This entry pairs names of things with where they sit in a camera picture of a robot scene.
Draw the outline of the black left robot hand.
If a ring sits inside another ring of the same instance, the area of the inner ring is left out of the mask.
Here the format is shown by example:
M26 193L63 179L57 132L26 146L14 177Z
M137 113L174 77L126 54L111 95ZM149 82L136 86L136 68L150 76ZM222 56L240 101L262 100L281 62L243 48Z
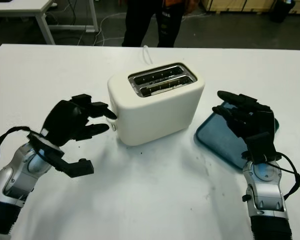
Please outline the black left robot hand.
M92 102L88 94L72 96L61 100L46 117L41 134L57 147L70 140L82 141L106 132L110 127L105 123L88 124L89 118L106 117L116 120L117 116L104 102Z

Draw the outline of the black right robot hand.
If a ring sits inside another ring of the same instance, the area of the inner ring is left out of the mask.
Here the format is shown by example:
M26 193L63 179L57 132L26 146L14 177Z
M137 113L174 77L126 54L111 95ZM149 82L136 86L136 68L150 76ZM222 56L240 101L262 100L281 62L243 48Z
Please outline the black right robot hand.
M275 115L269 106L260 104L257 99L250 96L224 90L219 90L217 96L233 107L217 105L212 110L224 118L229 129L238 138L245 140L248 137L269 133L270 139L274 140Z

